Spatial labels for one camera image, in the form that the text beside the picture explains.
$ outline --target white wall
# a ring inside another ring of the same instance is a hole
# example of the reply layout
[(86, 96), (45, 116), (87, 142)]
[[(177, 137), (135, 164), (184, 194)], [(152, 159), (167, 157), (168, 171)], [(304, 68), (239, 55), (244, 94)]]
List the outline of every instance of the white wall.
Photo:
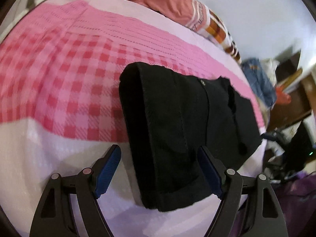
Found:
[(243, 59), (274, 58), (302, 48), (306, 74), (316, 62), (316, 22), (301, 0), (199, 0), (224, 21)]

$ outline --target light blue cloth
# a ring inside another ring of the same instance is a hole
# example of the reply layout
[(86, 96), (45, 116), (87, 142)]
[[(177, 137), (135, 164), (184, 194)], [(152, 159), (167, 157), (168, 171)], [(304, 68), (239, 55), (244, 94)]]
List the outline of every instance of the light blue cloth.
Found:
[(251, 58), (244, 61), (241, 65), (242, 71), (254, 94), (257, 95), (268, 108), (271, 108), (277, 100), (277, 94), (268, 76), (262, 69), (259, 59)]

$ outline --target blue gripper pad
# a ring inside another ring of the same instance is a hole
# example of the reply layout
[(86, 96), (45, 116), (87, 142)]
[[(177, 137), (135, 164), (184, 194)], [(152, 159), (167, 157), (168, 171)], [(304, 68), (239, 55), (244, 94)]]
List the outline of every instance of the blue gripper pad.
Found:
[(223, 196), (223, 190), (219, 174), (217, 173), (215, 167), (213, 166), (202, 148), (199, 148), (197, 153), (198, 162), (207, 182), (210, 185), (212, 193), (215, 194), (219, 199), (221, 199)]
[(113, 150), (109, 159), (107, 160), (101, 172), (97, 176), (97, 182), (94, 191), (94, 196), (97, 199), (100, 198), (100, 196), (107, 191), (111, 183), (111, 180), (114, 176), (114, 173), (118, 167), (118, 164), (121, 160), (121, 154), (121, 149), (119, 147)]

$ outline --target black garment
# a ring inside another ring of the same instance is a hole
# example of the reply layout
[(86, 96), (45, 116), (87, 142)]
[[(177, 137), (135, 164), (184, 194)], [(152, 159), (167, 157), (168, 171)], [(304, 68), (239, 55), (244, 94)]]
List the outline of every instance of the black garment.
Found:
[(250, 101), (228, 79), (202, 80), (136, 62), (125, 68), (120, 81), (146, 208), (171, 211), (212, 193), (196, 158), (201, 145), (237, 170), (261, 143)]

